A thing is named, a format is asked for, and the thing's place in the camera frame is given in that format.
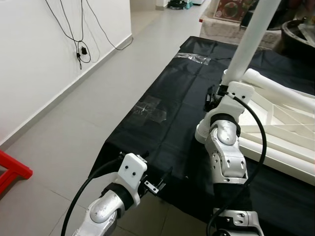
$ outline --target transparent tape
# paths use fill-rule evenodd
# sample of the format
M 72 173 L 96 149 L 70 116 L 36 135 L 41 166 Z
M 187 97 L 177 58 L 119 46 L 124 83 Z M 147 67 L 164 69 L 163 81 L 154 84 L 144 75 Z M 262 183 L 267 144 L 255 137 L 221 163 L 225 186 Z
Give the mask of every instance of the transparent tape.
M 188 58 L 200 64 L 208 65 L 211 58 L 193 53 L 177 53 L 174 58 Z
M 142 126 L 146 120 L 152 120 L 161 123 L 166 120 L 166 111 L 157 109 L 161 99 L 147 96 L 142 102 L 131 109 L 132 114 L 128 118 L 128 122 L 134 125 Z

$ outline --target baseboard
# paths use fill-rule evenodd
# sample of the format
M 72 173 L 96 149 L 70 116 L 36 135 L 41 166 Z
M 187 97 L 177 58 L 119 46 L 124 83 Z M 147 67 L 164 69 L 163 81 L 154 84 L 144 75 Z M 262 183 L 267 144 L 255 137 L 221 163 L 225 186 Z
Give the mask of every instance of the baseboard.
M 156 6 L 157 11 L 164 11 L 167 8 L 167 5 L 165 6 Z
M 122 48 L 132 40 L 132 34 L 123 40 L 117 48 Z M 0 143 L 0 149 L 5 151 L 13 143 L 15 143 L 23 134 L 25 134 L 33 125 L 40 121 L 45 115 L 47 115 L 54 107 L 62 102 L 73 90 L 75 90 L 81 83 L 83 83 L 90 75 L 92 75 L 97 69 L 99 69 L 106 61 L 108 61 L 118 51 L 113 48 L 108 54 L 104 55 L 98 63 L 95 63 L 90 69 L 82 74 L 77 80 L 72 82 L 63 91 L 57 94 L 47 104 L 40 108 L 35 114 L 33 114 L 28 120 L 22 123 L 16 130 L 8 135 L 2 143 Z

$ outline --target red stool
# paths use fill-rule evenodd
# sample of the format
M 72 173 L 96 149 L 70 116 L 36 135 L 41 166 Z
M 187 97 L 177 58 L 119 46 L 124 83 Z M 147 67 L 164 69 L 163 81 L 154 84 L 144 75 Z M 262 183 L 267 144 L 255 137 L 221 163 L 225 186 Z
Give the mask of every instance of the red stool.
M 0 194 L 17 176 L 29 179 L 33 174 L 33 171 L 30 168 L 18 162 L 1 150 L 0 166 L 7 168 L 7 170 L 0 176 Z

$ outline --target white wall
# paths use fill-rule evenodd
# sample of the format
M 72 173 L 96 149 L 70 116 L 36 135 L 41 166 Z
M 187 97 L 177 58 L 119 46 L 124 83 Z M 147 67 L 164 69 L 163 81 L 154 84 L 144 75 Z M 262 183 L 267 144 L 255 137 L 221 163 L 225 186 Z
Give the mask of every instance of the white wall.
M 157 0 L 157 6 L 166 6 L 169 0 Z
M 58 0 L 49 0 L 66 28 Z M 80 0 L 63 0 L 75 38 L 81 35 Z M 113 50 L 83 0 L 85 18 L 100 58 Z M 89 0 L 108 37 L 118 45 L 131 35 L 129 0 Z M 92 59 L 97 47 L 84 24 Z M 79 68 L 73 42 L 53 18 L 45 0 L 0 0 L 0 145 L 28 119 L 78 80 L 95 63 Z

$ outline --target black tablecloth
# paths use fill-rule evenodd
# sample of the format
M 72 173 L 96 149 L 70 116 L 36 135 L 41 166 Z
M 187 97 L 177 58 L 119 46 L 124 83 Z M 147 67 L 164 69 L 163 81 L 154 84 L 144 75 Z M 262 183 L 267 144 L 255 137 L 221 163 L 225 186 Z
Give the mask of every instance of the black tablecloth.
M 207 88 L 218 86 L 235 50 L 229 44 L 190 37 L 179 52 L 210 57 L 209 64 L 174 58 L 140 99 L 160 99 L 156 109 L 166 111 L 167 119 L 158 123 L 148 118 L 143 124 L 134 124 L 130 119 L 134 111 L 130 111 L 106 140 L 92 171 L 116 158 L 120 150 L 149 151 L 149 176 L 160 176 L 173 167 L 160 197 L 207 222 L 214 198 L 209 156 L 194 139 L 194 132 L 205 115 Z M 254 55 L 250 67 L 286 87 L 315 92 L 315 66 L 262 51 Z M 256 162 L 247 158 L 249 175 L 255 167 Z M 265 166 L 251 185 L 251 195 L 266 236 L 314 235 L 313 186 Z

